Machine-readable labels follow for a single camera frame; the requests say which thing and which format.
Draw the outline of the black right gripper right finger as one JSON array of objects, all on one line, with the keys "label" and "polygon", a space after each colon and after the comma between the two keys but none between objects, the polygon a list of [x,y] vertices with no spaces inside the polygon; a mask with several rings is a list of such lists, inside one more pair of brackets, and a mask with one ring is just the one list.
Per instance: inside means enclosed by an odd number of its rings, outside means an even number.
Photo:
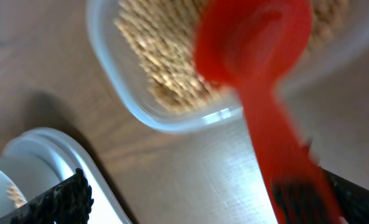
[{"label": "black right gripper right finger", "polygon": [[369,224],[369,190],[324,169],[349,224]]}]

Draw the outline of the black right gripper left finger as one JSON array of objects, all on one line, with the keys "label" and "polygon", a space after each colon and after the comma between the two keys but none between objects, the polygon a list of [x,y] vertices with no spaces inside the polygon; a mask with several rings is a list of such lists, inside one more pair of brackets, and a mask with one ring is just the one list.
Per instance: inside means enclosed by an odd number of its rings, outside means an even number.
[{"label": "black right gripper left finger", "polygon": [[87,224],[92,187],[83,171],[75,169],[68,179],[0,218],[0,224]]}]

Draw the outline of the red measuring scoop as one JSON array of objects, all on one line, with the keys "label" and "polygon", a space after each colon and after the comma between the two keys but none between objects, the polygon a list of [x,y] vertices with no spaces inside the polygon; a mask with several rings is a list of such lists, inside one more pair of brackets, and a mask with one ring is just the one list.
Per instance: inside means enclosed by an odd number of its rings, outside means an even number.
[{"label": "red measuring scoop", "polygon": [[231,86],[243,106],[251,143],[279,223],[339,223],[340,207],[276,97],[276,84],[309,40],[306,0],[210,1],[197,28],[195,68]]}]

